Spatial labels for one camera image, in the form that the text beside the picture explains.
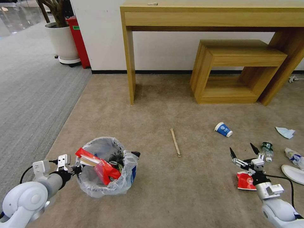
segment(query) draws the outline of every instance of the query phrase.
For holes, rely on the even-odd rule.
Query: wooden console table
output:
[[[133,31],[275,32],[269,46],[287,58],[259,97],[264,105],[304,57],[303,1],[126,0],[120,12],[131,104],[136,85]]]

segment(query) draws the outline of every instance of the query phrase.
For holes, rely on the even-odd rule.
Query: red snack bag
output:
[[[238,177],[238,184],[237,188],[238,189],[243,189],[243,190],[252,190],[256,191],[256,187],[252,184],[253,179],[251,176],[249,176],[246,172],[241,171],[237,173]]]
[[[100,160],[99,157],[94,156],[94,155],[91,154],[90,152],[88,152],[88,151],[82,149],[81,147],[79,148],[79,150],[77,150],[77,152],[75,153],[75,155],[76,155],[77,157],[79,157],[79,158],[81,158],[81,155],[85,155],[85,156],[88,156],[88,157],[90,157],[90,158],[94,158],[94,159],[99,159],[99,160]]]
[[[100,163],[94,167],[94,170],[105,185],[111,182],[109,176],[114,179],[118,179],[121,176],[121,173],[117,169],[113,168],[103,159],[100,159]]]

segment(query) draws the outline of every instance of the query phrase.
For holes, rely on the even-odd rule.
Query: red trash bin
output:
[[[86,47],[85,47],[85,44],[82,39],[82,35],[81,35],[80,29],[79,29],[77,18],[76,18],[76,16],[72,16],[72,17],[68,18],[67,21],[69,23],[69,26],[70,26],[70,29],[72,32],[72,36],[73,36],[73,39],[74,39],[74,42],[75,42],[75,45],[76,45],[76,48],[78,51],[79,58],[81,60],[82,67],[84,69],[86,69],[86,68],[90,67],[91,65],[90,65],[88,54],[86,53]]]

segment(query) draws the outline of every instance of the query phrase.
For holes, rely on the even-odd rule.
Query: trash can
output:
[[[86,52],[86,47],[85,44],[83,42],[82,39],[82,35],[79,29],[79,25],[77,22],[77,18],[76,16],[72,16],[70,18],[67,19],[71,32],[72,32],[72,36],[78,51],[78,55],[82,64],[82,67],[84,69],[91,67],[90,65],[90,61],[89,61],[89,57],[88,54]]]
[[[96,138],[82,148],[95,157],[104,159],[107,162],[113,160],[113,157],[122,159],[123,168],[121,169],[121,176],[118,179],[105,185],[93,166],[84,166],[82,173],[77,178],[81,190],[95,198],[100,198],[104,195],[126,194],[134,181],[140,153],[125,150],[124,146],[113,137]],[[76,163],[78,162],[80,162],[80,158],[76,157]]]

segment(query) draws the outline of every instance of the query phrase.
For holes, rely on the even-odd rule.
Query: tile floor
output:
[[[42,21],[44,17],[36,1],[0,3],[0,40]]]

